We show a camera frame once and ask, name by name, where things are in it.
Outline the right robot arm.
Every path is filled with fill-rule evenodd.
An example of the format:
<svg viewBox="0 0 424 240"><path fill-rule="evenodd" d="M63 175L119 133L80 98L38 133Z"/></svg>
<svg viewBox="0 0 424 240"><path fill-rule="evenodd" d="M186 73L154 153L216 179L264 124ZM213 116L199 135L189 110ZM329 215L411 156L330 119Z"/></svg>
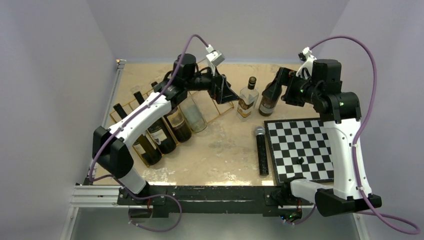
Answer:
<svg viewBox="0 0 424 240"><path fill-rule="evenodd" d="M324 216L380 208L361 152L361 107L353 92L342 92L342 66L319 59L300 71L280 67L266 92L288 105L311 104L318 118L265 121L280 188L270 197L281 205L312 203Z"/></svg>

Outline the green wine bottle silver neck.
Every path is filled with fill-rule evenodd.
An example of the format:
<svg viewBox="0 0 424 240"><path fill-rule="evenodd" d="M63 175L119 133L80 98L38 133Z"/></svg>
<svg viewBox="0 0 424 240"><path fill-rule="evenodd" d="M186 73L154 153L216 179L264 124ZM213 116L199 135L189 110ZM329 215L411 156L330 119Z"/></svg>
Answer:
<svg viewBox="0 0 424 240"><path fill-rule="evenodd" d="M172 110L164 115L164 119L171 128L172 133L178 142L183 143L188 141L192 137L192 132L186 122L182 112L179 110L175 102L178 101L178 96L181 94L182 90L178 87L170 85L165 91L164 95L167 98L170 98L171 105L173 106Z"/></svg>

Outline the clear glass bottle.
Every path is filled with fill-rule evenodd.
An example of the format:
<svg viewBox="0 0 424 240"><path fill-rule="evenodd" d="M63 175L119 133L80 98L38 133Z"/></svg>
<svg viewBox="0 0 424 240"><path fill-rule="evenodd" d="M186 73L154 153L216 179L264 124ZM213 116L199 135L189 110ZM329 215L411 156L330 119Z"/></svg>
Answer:
<svg viewBox="0 0 424 240"><path fill-rule="evenodd" d="M179 108L194 133L199 133L207 127L207 122L191 94L179 104Z"/></svg>

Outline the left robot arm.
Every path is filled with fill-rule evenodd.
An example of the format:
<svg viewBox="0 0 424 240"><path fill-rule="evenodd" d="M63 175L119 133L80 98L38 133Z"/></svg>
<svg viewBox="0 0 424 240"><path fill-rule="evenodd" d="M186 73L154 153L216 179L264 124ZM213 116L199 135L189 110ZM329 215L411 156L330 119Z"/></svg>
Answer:
<svg viewBox="0 0 424 240"><path fill-rule="evenodd" d="M94 130L92 142L93 161L107 170L130 193L138 205L149 199L148 182L135 170L129 147L149 127L176 109L188 96L189 91L206 91L217 104L237 101L238 95L217 66L225 60L217 50L206 55L206 72L198 70L196 57L181 54L161 82L153 84L152 93L134 111L108 128L99 126Z"/></svg>

